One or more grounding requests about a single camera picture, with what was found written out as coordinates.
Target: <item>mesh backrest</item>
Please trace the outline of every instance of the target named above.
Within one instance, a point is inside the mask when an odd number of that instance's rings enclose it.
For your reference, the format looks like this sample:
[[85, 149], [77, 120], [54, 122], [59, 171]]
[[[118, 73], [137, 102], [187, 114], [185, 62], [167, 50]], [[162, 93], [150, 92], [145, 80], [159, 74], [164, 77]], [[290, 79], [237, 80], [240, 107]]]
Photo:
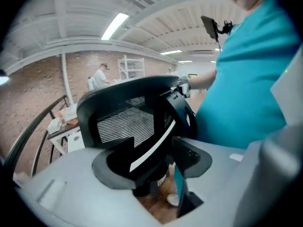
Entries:
[[145, 105], [144, 97], [126, 100], [119, 110], [97, 120], [102, 143], [134, 137], [134, 146], [140, 145], [154, 134], [153, 111]]

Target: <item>handrail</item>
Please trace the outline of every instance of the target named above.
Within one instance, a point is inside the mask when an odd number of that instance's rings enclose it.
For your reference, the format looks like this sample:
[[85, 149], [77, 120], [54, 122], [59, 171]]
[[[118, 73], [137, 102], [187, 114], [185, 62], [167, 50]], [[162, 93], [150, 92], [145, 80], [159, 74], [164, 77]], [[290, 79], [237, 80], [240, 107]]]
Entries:
[[19, 138], [16, 140], [15, 144], [11, 148], [8, 157], [4, 162], [4, 167], [7, 169], [9, 176], [13, 177], [17, 161], [23, 151], [28, 139], [33, 134], [35, 129], [38, 127], [40, 122], [50, 113], [52, 109], [60, 103], [63, 99], [67, 96], [64, 95], [54, 101], [51, 105], [49, 105], [46, 109], [44, 109], [28, 126], [27, 128], [21, 133]]

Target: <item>white table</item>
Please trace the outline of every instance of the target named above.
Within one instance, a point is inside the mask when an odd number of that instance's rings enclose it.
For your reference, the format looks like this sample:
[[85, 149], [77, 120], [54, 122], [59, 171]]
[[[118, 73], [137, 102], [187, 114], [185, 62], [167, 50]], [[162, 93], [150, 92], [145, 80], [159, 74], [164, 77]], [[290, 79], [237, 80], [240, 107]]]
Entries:
[[78, 149], [84, 149], [84, 148], [85, 147], [84, 147], [81, 131], [74, 133], [67, 138], [67, 152], [68, 153], [78, 150]]
[[76, 133], [80, 129], [79, 125], [71, 125], [67, 124], [65, 126], [61, 126], [59, 131], [50, 134], [48, 136], [48, 140], [52, 142], [52, 144], [56, 147], [56, 149], [62, 154], [66, 154], [67, 152], [64, 150], [63, 146], [61, 145], [60, 140], [65, 136], [67, 137], [70, 134]]

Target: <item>teal shirt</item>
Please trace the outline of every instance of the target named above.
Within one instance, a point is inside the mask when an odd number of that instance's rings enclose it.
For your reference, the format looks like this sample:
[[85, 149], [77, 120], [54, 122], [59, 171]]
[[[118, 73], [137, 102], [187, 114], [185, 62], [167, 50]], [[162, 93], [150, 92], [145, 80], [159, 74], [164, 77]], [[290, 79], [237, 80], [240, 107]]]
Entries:
[[[206, 93], [196, 121], [197, 140], [235, 148], [285, 126], [270, 88], [286, 69], [301, 43], [286, 11], [267, 0], [225, 41], [217, 59], [217, 75]], [[180, 197], [183, 178], [176, 167]]]

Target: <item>white pipe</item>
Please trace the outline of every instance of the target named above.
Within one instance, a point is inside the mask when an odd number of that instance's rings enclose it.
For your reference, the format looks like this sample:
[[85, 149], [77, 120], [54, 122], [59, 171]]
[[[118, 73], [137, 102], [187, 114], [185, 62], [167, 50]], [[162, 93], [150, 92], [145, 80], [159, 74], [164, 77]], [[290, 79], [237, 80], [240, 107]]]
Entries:
[[63, 80], [64, 80], [64, 86], [66, 90], [66, 95], [68, 97], [68, 101], [70, 102], [70, 105], [74, 104], [74, 101], [72, 99], [71, 95], [71, 89], [70, 89], [70, 84], [68, 83], [68, 77], [67, 77], [67, 70], [66, 70], [66, 53], [65, 53], [65, 48], [62, 48], [62, 72], [63, 72]]

